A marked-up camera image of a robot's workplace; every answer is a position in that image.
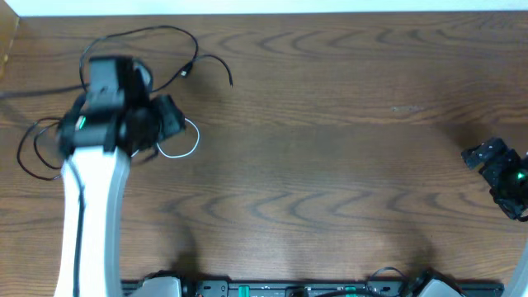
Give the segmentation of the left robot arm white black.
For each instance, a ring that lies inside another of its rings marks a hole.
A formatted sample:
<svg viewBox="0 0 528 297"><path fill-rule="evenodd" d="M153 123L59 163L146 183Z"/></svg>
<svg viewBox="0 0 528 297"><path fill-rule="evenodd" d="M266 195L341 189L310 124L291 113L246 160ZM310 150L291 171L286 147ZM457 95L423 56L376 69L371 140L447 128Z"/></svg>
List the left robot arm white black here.
<svg viewBox="0 0 528 297"><path fill-rule="evenodd" d="M126 55L90 59L90 85L59 122L64 231L57 296L121 296L120 217L132 157L181 133L187 120Z"/></svg>

